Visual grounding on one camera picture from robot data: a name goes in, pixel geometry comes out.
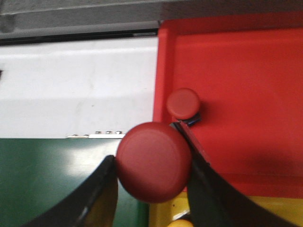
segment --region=green panel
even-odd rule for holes
[[[119,183],[114,227],[148,227],[148,204],[128,194]]]
[[[18,227],[51,208],[115,154],[119,141],[0,139],[0,226]],[[146,227],[147,213],[119,187],[114,226]]]

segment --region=yellow panel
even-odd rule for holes
[[[249,197],[256,204],[303,227],[303,199]]]
[[[303,227],[303,199],[249,197],[267,210]],[[182,192],[176,198],[150,205],[149,227],[167,227],[173,220],[189,212],[187,193]]]
[[[187,193],[182,192],[176,198],[150,205],[150,227],[167,227],[172,220],[189,212]]]

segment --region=white surface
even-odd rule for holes
[[[0,138],[127,132],[152,120],[156,37],[0,47]]]

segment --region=red disc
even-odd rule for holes
[[[135,198],[165,202],[186,186],[191,153],[175,129],[148,122],[132,128],[121,140],[116,167],[121,184]]]
[[[177,119],[185,120],[199,112],[200,98],[189,88],[180,88],[170,94],[166,107],[168,112]]]

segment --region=red surface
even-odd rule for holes
[[[185,187],[191,154],[185,139],[167,124],[149,122],[121,140],[117,174],[123,187],[144,202],[168,201]]]
[[[193,90],[180,88],[169,95],[166,107],[175,118],[189,119],[199,112],[200,98]]]
[[[193,133],[212,167],[247,195],[303,198],[303,29],[286,28],[302,18],[174,20],[159,30],[154,121],[172,121],[171,92],[196,91],[203,120]]]

